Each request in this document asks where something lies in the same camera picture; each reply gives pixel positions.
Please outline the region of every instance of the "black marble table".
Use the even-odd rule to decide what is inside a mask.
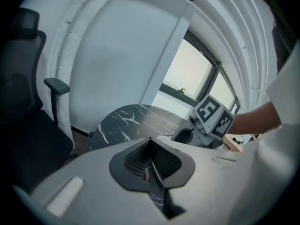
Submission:
[[[127,105],[113,111],[101,122],[90,140],[90,149],[97,150],[143,137],[171,137],[184,122],[165,109]]]

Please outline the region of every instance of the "floor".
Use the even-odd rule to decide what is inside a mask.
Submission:
[[[87,153],[90,151],[90,148],[88,147],[88,138],[86,136],[83,136],[75,131],[72,131],[74,142],[75,142],[75,148],[71,151],[70,155],[72,154],[78,154],[79,156]],[[65,162],[65,165],[71,162],[74,158],[68,159]]]

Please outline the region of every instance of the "chair seat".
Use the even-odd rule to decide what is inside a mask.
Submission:
[[[62,167],[72,141],[44,110],[17,124],[8,133],[7,148],[12,182],[30,193],[36,185]]]

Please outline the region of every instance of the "forearm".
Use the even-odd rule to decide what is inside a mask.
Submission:
[[[254,111],[238,114],[228,133],[242,134],[263,134],[281,124],[274,105],[268,102]]]

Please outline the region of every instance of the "office chair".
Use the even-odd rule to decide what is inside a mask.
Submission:
[[[0,54],[0,129],[4,134],[11,182],[30,193],[68,158],[73,143],[57,126],[57,96],[70,88],[56,78],[51,89],[54,121],[42,110],[36,73],[46,35],[39,13],[19,8]]]

